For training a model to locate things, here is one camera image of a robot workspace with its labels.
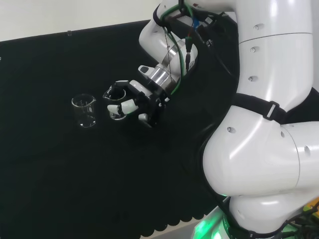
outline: screw hole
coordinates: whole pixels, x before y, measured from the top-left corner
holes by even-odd
[[[248,78],[249,81],[254,82],[258,80],[258,76],[251,76]]]
[[[230,132],[230,133],[236,133],[236,130],[233,127],[228,127],[227,131]]]
[[[250,48],[250,52],[254,53],[254,52],[259,52],[260,51],[260,47],[259,46],[254,46],[252,48]]]
[[[254,29],[255,29],[255,30],[261,30],[261,29],[263,29],[264,27],[265,27],[265,25],[264,25],[263,23],[260,23],[260,24],[255,25],[255,26],[254,26]]]
[[[305,146],[305,154],[307,156],[310,156],[311,152],[310,152],[310,148],[308,146]]]

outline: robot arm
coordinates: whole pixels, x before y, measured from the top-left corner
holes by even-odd
[[[287,112],[303,102],[313,84],[311,2],[185,1],[198,11],[236,13],[240,50],[237,94],[250,98],[251,104],[258,99],[269,107],[263,115],[247,104],[231,106],[205,147],[205,177],[217,193],[232,196],[230,210],[240,226],[260,234],[274,232],[296,210],[319,196],[319,123],[281,125],[273,120],[278,108]],[[177,4],[177,0],[164,0],[156,16],[161,18]],[[177,44],[154,20],[147,24],[140,44],[158,65],[141,66],[139,71],[147,84],[127,83],[137,99],[130,101],[132,104],[109,106],[110,111],[118,114],[131,106],[142,110],[140,119],[147,123],[157,115],[186,72],[185,66],[180,71],[187,56],[185,40],[172,36]],[[190,68],[196,57],[193,46]]]
[[[169,10],[171,13],[167,16],[174,17],[180,13],[176,6],[178,0],[165,0],[154,14],[161,19]],[[154,68],[139,67],[139,72],[145,78],[144,84],[135,80],[125,84],[115,83],[113,87],[126,87],[133,92],[133,99],[120,105],[108,105],[108,110],[111,114],[118,115],[138,114],[139,120],[155,126],[183,76],[194,67],[198,52],[195,45],[188,44],[185,39],[180,39],[173,32],[157,25],[154,19],[142,30],[140,45],[158,64]]]

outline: black cable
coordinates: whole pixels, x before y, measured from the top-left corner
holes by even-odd
[[[287,232],[287,233],[282,233],[282,238],[290,238],[294,237],[298,232]]]
[[[194,30],[194,19],[195,19],[195,17],[193,16],[193,23],[191,24],[191,27],[190,27],[190,31],[189,31],[189,33],[188,33],[188,36],[191,36],[191,34],[193,33],[193,30]]]
[[[294,227],[294,228],[301,229],[300,226],[297,226],[297,225],[295,225],[295,224],[293,224],[293,223],[288,223],[288,224],[289,224],[290,226]]]
[[[283,230],[288,224],[295,221],[296,219],[299,219],[299,218],[304,217],[304,216],[309,216],[309,215],[312,215],[313,213],[318,212],[318,207],[319,207],[319,201],[315,204],[315,206],[312,209],[307,210],[305,212],[302,212],[302,213],[290,218],[289,220],[285,221],[285,223],[283,223],[283,225],[280,227],[280,229]],[[304,228],[305,227],[301,227],[297,232],[300,232]]]
[[[211,53],[211,56],[215,56],[218,63],[224,68],[224,70],[235,80],[238,80],[238,77],[234,76],[234,74],[231,73],[231,71],[228,69],[228,67],[224,64],[223,60],[220,58],[218,53],[214,48],[208,47],[208,51]]]

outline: black table surface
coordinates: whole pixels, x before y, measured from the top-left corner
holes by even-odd
[[[237,82],[200,42],[196,69],[157,128],[105,115],[102,95],[113,82],[139,80],[140,65],[156,65],[138,42],[146,24],[0,43],[2,238],[137,239],[216,206],[195,177],[194,152],[198,133],[228,111]],[[237,28],[224,25],[214,44],[238,72]],[[71,99],[80,93],[97,99],[89,130],[74,121]],[[318,98],[313,90],[287,122],[319,120]]]

